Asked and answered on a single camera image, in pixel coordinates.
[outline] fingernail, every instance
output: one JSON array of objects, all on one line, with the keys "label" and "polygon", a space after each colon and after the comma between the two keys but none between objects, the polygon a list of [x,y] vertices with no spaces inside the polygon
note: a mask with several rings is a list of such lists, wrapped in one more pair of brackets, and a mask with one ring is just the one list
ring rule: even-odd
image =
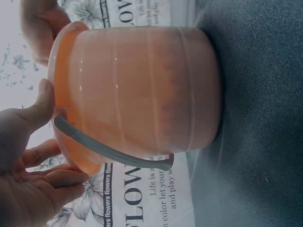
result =
[{"label": "fingernail", "polygon": [[47,92],[48,88],[50,87],[50,82],[47,79],[42,79],[39,83],[39,89],[38,89],[38,94],[44,94]]}]

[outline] fabric texture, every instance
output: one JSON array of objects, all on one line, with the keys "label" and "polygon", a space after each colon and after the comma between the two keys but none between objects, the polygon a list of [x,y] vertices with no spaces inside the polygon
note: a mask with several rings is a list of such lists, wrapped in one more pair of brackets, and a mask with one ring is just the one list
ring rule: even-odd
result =
[{"label": "fabric texture", "polygon": [[301,0],[211,0],[199,12],[224,111],[214,143],[188,155],[197,226],[303,226],[302,10]]}]

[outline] mug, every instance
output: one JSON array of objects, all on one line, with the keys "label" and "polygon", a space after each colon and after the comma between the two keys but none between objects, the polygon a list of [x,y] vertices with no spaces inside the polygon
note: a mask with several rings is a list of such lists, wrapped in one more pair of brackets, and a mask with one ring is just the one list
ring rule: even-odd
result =
[{"label": "mug", "polygon": [[59,147],[90,175],[113,161],[169,170],[173,154],[208,146],[219,127],[218,61],[196,28],[71,23],[53,44],[48,79]]}]

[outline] flower print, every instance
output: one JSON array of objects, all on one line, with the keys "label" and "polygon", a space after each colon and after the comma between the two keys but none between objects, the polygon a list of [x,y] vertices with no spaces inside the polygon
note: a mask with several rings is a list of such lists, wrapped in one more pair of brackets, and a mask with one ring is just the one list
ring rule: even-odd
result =
[{"label": "flower print", "polygon": [[95,220],[104,224],[103,175],[104,170],[102,169],[85,183],[85,193],[72,203],[73,214],[76,218],[85,221],[91,211]]},{"label": "flower print", "polygon": [[72,208],[63,207],[55,217],[50,220],[46,227],[64,227],[67,225],[72,214]]},{"label": "flower print", "polygon": [[50,168],[53,168],[55,166],[61,165],[61,164],[67,164],[67,160],[65,159],[64,155],[57,155],[55,157],[51,157],[44,162],[42,162],[39,166],[33,167],[28,169],[28,171],[44,171],[48,170]]},{"label": "flower print", "polygon": [[22,54],[15,55],[13,57],[13,65],[17,66],[21,70],[25,70],[25,63],[29,63],[29,60],[26,60]]},{"label": "flower print", "polygon": [[98,29],[103,26],[99,0],[67,1],[63,5],[63,8],[69,15],[71,21],[81,21],[90,29]]}]

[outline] palm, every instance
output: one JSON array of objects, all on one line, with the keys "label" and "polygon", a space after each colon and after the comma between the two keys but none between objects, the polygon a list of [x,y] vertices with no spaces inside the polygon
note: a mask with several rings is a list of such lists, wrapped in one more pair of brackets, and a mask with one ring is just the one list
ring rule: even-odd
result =
[{"label": "palm", "polygon": [[78,183],[87,176],[73,171],[69,165],[42,172],[26,171],[59,153],[55,141],[49,140],[34,150],[26,150],[9,171],[0,176],[0,194],[5,195],[2,205],[9,207],[3,217],[16,219],[25,227],[40,227],[63,205],[83,193],[84,187]]}]

